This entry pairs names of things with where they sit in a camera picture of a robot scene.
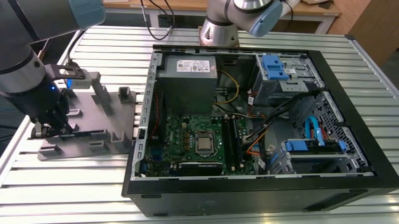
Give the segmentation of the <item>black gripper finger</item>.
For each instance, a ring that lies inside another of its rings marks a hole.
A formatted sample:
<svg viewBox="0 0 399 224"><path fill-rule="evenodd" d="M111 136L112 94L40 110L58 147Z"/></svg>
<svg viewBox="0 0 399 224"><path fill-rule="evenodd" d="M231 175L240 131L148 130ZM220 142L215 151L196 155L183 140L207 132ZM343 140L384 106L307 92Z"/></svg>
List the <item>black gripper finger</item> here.
<svg viewBox="0 0 399 224"><path fill-rule="evenodd" d="M31 131L31 138L32 139L46 139L52 137L52 127L51 125L40 121L39 118L35 118L32 120L35 127L32 128Z"/></svg>
<svg viewBox="0 0 399 224"><path fill-rule="evenodd" d="M52 109L51 127L55 135L68 135L74 132L67 117L70 113L68 94L70 90L62 90L59 101Z"/></svg>

